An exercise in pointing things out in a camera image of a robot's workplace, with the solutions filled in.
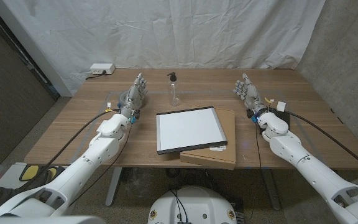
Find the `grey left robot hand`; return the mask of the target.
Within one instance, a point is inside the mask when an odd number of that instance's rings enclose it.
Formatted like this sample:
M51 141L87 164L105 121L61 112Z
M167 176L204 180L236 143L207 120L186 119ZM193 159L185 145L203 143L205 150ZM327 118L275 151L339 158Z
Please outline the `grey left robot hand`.
M123 102L120 114L130 118L133 113L141 109L146 94L147 81L143 77L143 73L139 73L134 84L127 91L127 100Z

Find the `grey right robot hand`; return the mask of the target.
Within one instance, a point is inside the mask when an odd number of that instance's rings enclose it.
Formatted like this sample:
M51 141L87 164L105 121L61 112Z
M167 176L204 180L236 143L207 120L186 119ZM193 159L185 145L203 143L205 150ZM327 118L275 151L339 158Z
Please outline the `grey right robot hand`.
M248 118L258 118L267 112L259 92L246 73L242 74L242 80L237 80L234 86L233 92L243 101Z

